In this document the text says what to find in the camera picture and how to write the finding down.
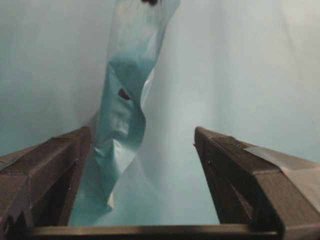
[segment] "black object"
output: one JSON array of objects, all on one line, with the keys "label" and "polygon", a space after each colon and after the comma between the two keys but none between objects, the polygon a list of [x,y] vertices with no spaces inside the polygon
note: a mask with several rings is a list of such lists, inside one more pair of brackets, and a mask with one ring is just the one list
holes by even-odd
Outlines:
[{"label": "black object", "polygon": [[18,158],[0,171],[0,240],[17,228],[67,225],[90,144],[83,127],[0,158]]},{"label": "black object", "polygon": [[[76,136],[71,139],[68,134],[65,135],[67,137],[53,138],[27,154],[32,153],[31,156],[36,155],[37,158],[23,157],[0,172],[0,178],[4,173],[8,175],[8,172],[28,172],[27,175],[11,176],[19,179],[12,181],[15,182],[15,186],[20,186],[19,188],[13,190],[13,183],[7,187],[0,186],[1,193],[7,190],[14,196],[5,197],[0,201],[0,226],[9,232],[7,235],[1,232],[0,239],[316,240],[320,238],[319,213],[277,166],[244,150],[253,145],[200,127],[195,131],[195,147],[221,225],[62,226],[68,221],[79,184],[79,180],[75,180],[73,185],[72,181],[67,180],[68,177],[61,178],[62,172],[71,169],[73,161],[70,159],[74,158],[70,156],[80,156],[79,159],[83,161],[89,149],[88,129],[82,128],[75,133]],[[33,166],[36,171],[27,170],[27,165],[24,163],[31,159],[38,159],[36,161],[38,167]],[[49,165],[50,177],[35,178],[34,174],[30,174],[34,172],[38,173],[36,176],[45,176],[48,174],[45,171],[47,167],[39,166]],[[79,164],[79,169],[82,168],[83,162]],[[61,194],[64,197],[58,197],[63,193],[57,190],[60,188],[58,186],[65,186],[65,183],[70,183],[67,188],[69,191],[65,191],[67,194]],[[26,195],[30,196],[31,204],[26,200]],[[54,209],[59,210],[52,210],[53,199],[57,197],[61,200],[54,200],[57,203]]]},{"label": "black object", "polygon": [[158,0],[141,0],[143,3],[149,3],[151,6],[154,6],[158,3]]},{"label": "black object", "polygon": [[195,146],[222,224],[320,239],[320,214],[277,166],[244,150],[252,144],[198,127]]}]

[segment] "light blue backdrop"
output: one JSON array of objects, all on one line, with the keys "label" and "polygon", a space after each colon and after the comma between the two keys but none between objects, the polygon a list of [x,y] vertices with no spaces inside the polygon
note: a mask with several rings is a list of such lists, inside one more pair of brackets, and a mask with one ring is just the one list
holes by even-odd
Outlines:
[{"label": "light blue backdrop", "polygon": [[[0,2],[2,155],[94,122],[112,5]],[[317,0],[182,0],[115,211],[99,203],[89,162],[71,225],[217,223],[192,146],[198,125],[320,162],[319,9]]]}]

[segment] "crumpled plastic sheet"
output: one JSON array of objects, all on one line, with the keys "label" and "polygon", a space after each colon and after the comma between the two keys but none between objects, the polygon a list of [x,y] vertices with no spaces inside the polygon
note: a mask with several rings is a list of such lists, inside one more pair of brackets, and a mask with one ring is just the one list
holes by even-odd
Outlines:
[{"label": "crumpled plastic sheet", "polygon": [[141,145],[146,119],[142,111],[153,79],[168,21],[178,0],[151,6],[118,0],[114,9],[105,84],[96,131],[94,157],[105,199]]}]

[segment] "plastic bag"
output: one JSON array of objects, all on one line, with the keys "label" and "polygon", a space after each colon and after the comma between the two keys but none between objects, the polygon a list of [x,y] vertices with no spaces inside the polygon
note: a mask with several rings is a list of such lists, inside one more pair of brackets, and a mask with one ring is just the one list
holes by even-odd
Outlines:
[{"label": "plastic bag", "polygon": [[178,5],[178,0],[154,6],[141,0],[116,3],[94,147],[106,199],[141,145],[146,126],[142,103],[167,23]]}]

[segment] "metal bar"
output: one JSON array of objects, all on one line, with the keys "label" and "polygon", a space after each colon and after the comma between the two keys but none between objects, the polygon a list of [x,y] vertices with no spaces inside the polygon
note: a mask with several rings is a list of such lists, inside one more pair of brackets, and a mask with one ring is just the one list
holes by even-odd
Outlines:
[{"label": "metal bar", "polygon": [[31,239],[278,239],[275,231],[254,231],[246,224],[179,226],[30,227],[15,230]]}]

